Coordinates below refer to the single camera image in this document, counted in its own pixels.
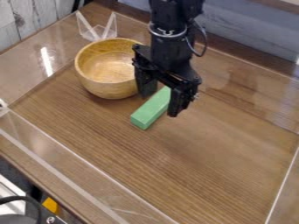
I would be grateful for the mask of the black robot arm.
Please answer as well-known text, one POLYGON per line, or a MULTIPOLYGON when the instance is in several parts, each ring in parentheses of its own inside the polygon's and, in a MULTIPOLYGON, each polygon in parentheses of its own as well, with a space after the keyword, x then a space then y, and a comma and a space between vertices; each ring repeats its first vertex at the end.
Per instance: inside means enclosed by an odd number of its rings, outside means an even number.
POLYGON ((203 13, 203 4, 204 0, 150 0, 151 45, 132 46, 137 93, 151 96, 162 82, 171 89, 170 117, 188 108, 202 84, 191 60, 194 55, 202 57, 207 51, 207 47, 202 52, 194 49, 196 31, 207 41, 206 31, 195 21, 203 13))

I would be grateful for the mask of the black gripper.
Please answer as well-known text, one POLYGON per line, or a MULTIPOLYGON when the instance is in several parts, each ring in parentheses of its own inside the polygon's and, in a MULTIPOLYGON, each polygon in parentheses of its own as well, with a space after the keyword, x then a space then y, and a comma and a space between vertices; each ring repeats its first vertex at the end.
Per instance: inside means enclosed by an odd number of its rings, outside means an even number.
POLYGON ((135 82, 137 93, 150 97, 162 82, 171 89, 167 115, 176 117, 190 106, 198 94, 202 78, 191 66, 194 52, 194 29, 179 32, 150 28, 151 45, 135 44, 135 82))

